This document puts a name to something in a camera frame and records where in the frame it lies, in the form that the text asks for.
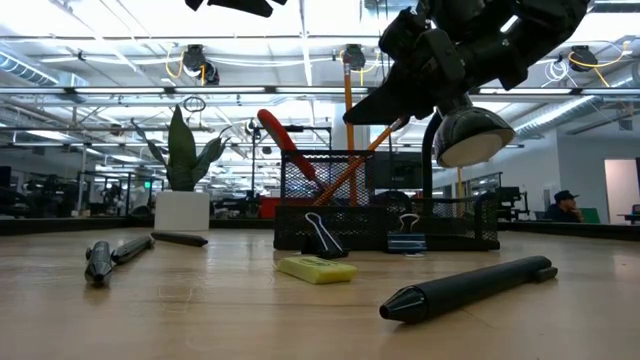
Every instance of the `potted plant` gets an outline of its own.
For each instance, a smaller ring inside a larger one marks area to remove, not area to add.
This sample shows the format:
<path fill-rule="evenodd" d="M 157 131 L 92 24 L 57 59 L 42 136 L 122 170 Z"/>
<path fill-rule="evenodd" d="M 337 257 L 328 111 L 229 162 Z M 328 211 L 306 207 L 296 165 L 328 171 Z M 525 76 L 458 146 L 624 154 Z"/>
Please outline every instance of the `potted plant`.
<path fill-rule="evenodd" d="M 145 133 L 133 120 L 137 134 L 147 142 L 149 151 L 167 170 L 167 180 L 171 191 L 163 191 L 156 197 L 156 230 L 202 231 L 209 229 L 209 193 L 194 192 L 198 181 L 209 171 L 212 162 L 218 160 L 225 150 L 227 141 L 217 138 L 209 141 L 199 155 L 191 130 L 185 124 L 180 107 L 176 105 L 169 125 L 169 160 L 165 149 L 147 140 Z"/>

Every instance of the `yellow cable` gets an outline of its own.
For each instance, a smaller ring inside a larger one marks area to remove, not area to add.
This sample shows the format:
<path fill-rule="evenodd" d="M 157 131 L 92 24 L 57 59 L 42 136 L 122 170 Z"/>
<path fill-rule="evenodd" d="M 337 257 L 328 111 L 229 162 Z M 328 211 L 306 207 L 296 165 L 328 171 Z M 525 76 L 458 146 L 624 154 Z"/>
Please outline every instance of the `yellow cable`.
<path fill-rule="evenodd" d="M 182 60 L 184 59 L 184 51 L 180 53 L 180 69 L 178 69 L 178 75 L 176 75 L 171 72 L 171 69 L 169 69 L 169 56 L 171 56 L 171 49 L 167 51 L 167 60 L 164 62 L 164 67 L 167 70 L 167 74 L 169 74 L 169 76 L 171 76 L 174 79 L 177 79 L 180 76 L 182 76 Z"/>
<path fill-rule="evenodd" d="M 604 76 L 602 75 L 602 73 L 600 72 L 600 70 L 598 70 L 598 68 L 594 68 L 593 70 L 596 71 L 596 74 L 598 74 L 598 77 L 600 78 L 600 80 L 602 80 L 602 83 L 604 84 L 604 86 L 606 87 L 611 87 L 611 85 L 609 85 L 609 83 L 607 82 L 607 80 L 604 78 Z"/>
<path fill-rule="evenodd" d="M 622 52 L 620 53 L 620 56 L 617 59 L 615 59 L 615 60 L 613 60 L 611 62 L 608 62 L 606 64 L 591 65 L 591 64 L 585 64 L 585 63 L 579 62 L 579 61 L 573 59 L 572 56 L 573 56 L 573 54 L 575 54 L 573 51 L 569 53 L 569 61 L 571 61 L 574 64 L 578 64 L 580 66 L 583 66 L 583 67 L 586 67 L 586 68 L 590 68 L 590 69 L 599 69 L 599 68 L 611 66 L 613 64 L 618 63 L 620 60 L 622 60 L 622 58 L 625 55 L 624 52 L 627 51 L 627 45 L 628 44 L 624 44 L 623 45 Z"/>
<path fill-rule="evenodd" d="M 343 64 L 343 65 L 344 65 L 344 62 L 342 62 L 342 55 L 344 55 L 344 50 L 340 51 L 340 55 L 338 55 L 338 60 L 340 60 L 340 64 Z M 378 52 L 378 53 L 376 53 L 376 60 L 375 60 L 375 62 L 373 63 L 373 65 L 371 65 L 371 67 L 370 67 L 370 68 L 368 68 L 367 70 L 364 70 L 364 69 L 363 69 L 363 70 L 359 70 L 359 71 L 357 71 L 357 72 L 359 72 L 359 73 L 361 73 L 361 74 L 366 74 L 366 73 L 368 73 L 369 71 L 373 70 L 373 69 L 376 67 L 376 65 L 378 65 L 378 60 L 380 60 L 380 53 L 379 53 L 379 52 Z"/>

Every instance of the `black marker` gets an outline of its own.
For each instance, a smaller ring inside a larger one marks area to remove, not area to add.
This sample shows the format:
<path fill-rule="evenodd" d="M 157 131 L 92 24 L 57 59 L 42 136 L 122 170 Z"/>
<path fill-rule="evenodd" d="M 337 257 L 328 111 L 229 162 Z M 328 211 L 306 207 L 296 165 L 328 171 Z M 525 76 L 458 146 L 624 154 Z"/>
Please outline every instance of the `black marker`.
<path fill-rule="evenodd" d="M 158 241 L 172 242 L 174 244 L 188 245 L 188 246 L 205 246 L 209 243 L 205 238 L 198 235 L 167 233 L 154 231 L 151 233 L 151 237 Z"/>
<path fill-rule="evenodd" d="M 155 241 L 149 235 L 139 237 L 120 246 L 111 253 L 111 260 L 118 265 L 136 257 L 142 250 L 153 248 Z"/>
<path fill-rule="evenodd" d="M 478 269 L 398 291 L 380 307 L 384 319 L 418 323 L 525 282 L 542 282 L 558 269 L 544 256 Z"/>
<path fill-rule="evenodd" d="M 95 286 L 109 284 L 112 269 L 109 243 L 98 241 L 93 245 L 93 249 L 87 248 L 85 257 L 89 263 L 84 271 L 84 278 Z"/>

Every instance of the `white planter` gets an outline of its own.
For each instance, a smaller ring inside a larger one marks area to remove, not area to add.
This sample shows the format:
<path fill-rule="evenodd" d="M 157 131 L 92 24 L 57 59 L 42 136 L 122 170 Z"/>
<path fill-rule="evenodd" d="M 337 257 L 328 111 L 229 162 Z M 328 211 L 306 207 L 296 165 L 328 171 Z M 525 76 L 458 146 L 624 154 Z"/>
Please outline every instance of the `white planter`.
<path fill-rule="evenodd" d="M 203 231 L 209 229 L 208 193 L 163 191 L 156 197 L 154 229 Z"/>

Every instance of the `table surface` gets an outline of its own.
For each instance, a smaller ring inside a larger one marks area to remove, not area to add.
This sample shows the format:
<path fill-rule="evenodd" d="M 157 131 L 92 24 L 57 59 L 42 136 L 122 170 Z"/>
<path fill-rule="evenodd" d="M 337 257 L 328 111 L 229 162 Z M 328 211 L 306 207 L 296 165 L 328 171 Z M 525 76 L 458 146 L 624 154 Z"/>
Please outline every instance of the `table surface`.
<path fill-rule="evenodd" d="M 352 253 L 352 283 L 274 271 L 272 231 L 212 230 L 204 248 L 157 243 L 86 285 L 84 251 L 148 233 L 0 238 L 3 359 L 638 359 L 640 243 L 501 233 L 502 250 Z M 415 326 L 378 306 L 400 287 L 529 255 L 558 280 L 526 284 Z"/>

